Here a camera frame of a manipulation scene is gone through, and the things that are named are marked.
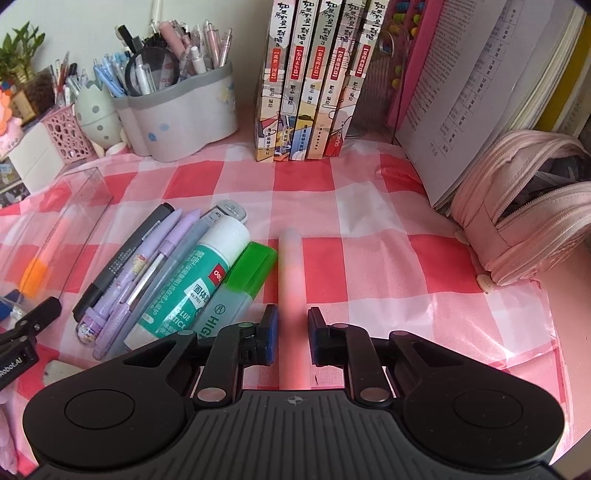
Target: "magnifying glass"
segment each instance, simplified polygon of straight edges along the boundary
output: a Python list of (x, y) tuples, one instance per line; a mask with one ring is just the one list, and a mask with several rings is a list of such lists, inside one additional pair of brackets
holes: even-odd
[(131, 96), (149, 95), (176, 84), (179, 76), (180, 66), (174, 53), (162, 47), (145, 47), (127, 62), (125, 86)]

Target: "white glue stick cap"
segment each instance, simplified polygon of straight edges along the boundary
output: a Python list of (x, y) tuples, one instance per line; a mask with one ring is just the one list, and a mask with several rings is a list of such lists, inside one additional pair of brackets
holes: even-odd
[(231, 267), (250, 241), (251, 234), (240, 220), (223, 216), (201, 237), (199, 245), (217, 252)]

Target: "book spine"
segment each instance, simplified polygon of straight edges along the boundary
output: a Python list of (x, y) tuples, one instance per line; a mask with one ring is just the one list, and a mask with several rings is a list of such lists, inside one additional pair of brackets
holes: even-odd
[(333, 44), (342, 0), (322, 0), (318, 19), (312, 37), (310, 60), (306, 68), (306, 79), (299, 99), (297, 119), (291, 142), (290, 160), (304, 160), (312, 124), (316, 116), (324, 74), (329, 62), (330, 48)]
[(320, 94), (320, 105), (314, 128), (312, 129), (307, 158), (320, 159), (324, 156), (324, 149), (329, 139), (330, 127), (335, 115), (343, 82), (349, 69), (351, 53), (355, 46), (359, 22), (363, 15), (365, 0), (346, 0), (343, 6), (339, 30), (335, 40), (330, 63), (326, 72), (326, 80)]
[(285, 81), (296, 0), (275, 0), (267, 39), (267, 56), (259, 79), (256, 100), (256, 160), (272, 161), (277, 140), (281, 92)]
[(291, 36), (290, 59), (287, 64), (287, 77), (283, 87), (281, 113), (277, 129), (277, 146), (274, 160), (289, 160), (291, 143), (296, 127), (297, 107), (304, 84), (304, 73), (308, 64), (310, 41), (316, 21), (320, 0), (300, 0), (295, 16), (294, 31)]
[(356, 46), (355, 59), (345, 78), (345, 87), (336, 108), (335, 120), (330, 128), (328, 143), (324, 151), (324, 154), (329, 157), (339, 155), (345, 141), (355, 106), (359, 100), (361, 87), (369, 68), (369, 62), (374, 53), (379, 31), (384, 22), (386, 7), (386, 3), (382, 3), (380, 0), (371, 0), (369, 4), (367, 16), (361, 28), (359, 42)]

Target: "gray pen holder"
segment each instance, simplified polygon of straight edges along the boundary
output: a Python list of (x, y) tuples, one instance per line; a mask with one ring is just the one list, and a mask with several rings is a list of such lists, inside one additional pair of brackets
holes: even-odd
[(137, 155), (161, 162), (187, 157), (238, 129), (232, 64), (159, 92), (113, 98)]

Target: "pink pencil case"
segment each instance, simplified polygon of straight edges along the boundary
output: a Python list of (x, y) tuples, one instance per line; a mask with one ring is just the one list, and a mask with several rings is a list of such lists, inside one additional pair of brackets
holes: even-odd
[(562, 134), (504, 135), (458, 188), (452, 216), (497, 285), (532, 278), (591, 232), (591, 158)]

